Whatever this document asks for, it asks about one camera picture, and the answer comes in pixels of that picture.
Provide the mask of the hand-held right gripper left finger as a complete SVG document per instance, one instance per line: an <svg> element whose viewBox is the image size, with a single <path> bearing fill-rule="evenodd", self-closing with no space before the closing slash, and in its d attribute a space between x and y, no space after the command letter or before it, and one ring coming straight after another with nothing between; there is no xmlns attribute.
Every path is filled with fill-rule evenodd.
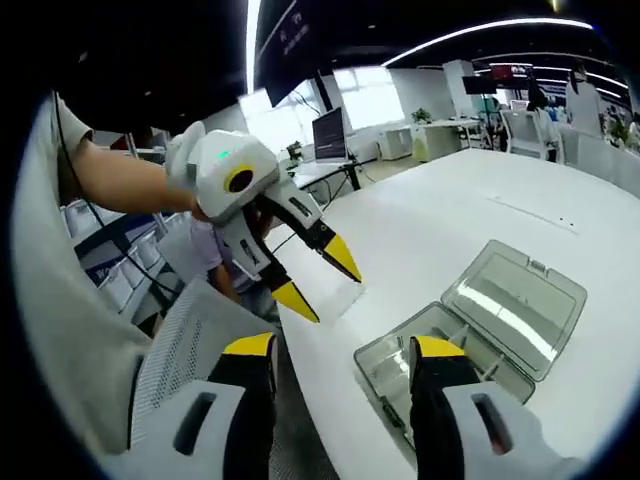
<svg viewBox="0 0 640 480"><path fill-rule="evenodd" d="M276 423L277 337L241 337L208 380L142 418L144 436L107 459L110 479L267 479Z"/></svg>

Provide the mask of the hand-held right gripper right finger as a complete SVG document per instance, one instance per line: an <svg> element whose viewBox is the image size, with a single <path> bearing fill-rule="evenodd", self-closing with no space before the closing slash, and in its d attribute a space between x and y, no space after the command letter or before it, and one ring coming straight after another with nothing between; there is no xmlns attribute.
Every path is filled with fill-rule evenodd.
<svg viewBox="0 0 640 480"><path fill-rule="evenodd" d="M576 479L581 461L544 440L538 418L465 351L431 336L410 338L410 424L419 479Z"/></svg>

